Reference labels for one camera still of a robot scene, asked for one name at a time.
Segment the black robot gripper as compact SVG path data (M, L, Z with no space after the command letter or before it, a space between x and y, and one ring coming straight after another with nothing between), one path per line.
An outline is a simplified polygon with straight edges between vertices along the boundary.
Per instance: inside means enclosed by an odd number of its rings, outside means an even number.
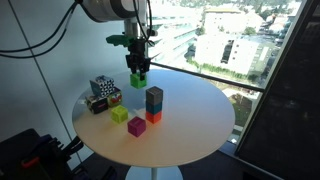
M145 56L145 44L143 39L134 38L132 44L128 46L129 55L126 56L127 66L132 74L139 71L140 80L145 80L146 72L149 71L151 59Z

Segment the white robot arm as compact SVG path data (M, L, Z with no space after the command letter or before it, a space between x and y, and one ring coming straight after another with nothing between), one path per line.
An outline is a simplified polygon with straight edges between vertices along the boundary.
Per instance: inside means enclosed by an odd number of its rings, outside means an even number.
M126 47L128 68L138 74L140 80L146 78L151 59L145 55L145 47L154 35L150 0L83 0L80 3L87 16L95 22L124 22L121 35L106 38L109 44Z

